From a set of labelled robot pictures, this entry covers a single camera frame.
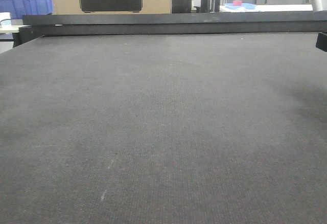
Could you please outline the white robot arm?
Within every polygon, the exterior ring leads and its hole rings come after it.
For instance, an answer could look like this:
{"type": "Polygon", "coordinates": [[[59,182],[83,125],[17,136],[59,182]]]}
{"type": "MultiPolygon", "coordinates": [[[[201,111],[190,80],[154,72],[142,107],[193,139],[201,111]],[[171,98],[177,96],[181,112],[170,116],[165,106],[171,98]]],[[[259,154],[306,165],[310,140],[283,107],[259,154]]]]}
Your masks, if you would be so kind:
{"type": "MultiPolygon", "coordinates": [[[[326,13],[326,0],[311,0],[311,4],[315,13],[326,13]]],[[[326,31],[318,33],[316,48],[326,52],[326,31]]]]}

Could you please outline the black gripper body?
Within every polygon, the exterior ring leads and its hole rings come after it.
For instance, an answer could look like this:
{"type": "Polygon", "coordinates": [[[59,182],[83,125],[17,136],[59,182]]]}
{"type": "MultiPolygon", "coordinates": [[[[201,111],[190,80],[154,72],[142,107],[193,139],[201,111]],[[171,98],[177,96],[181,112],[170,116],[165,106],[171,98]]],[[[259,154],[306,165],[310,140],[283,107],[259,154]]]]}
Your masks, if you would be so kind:
{"type": "Polygon", "coordinates": [[[327,31],[318,33],[315,47],[327,52],[327,31]]]}

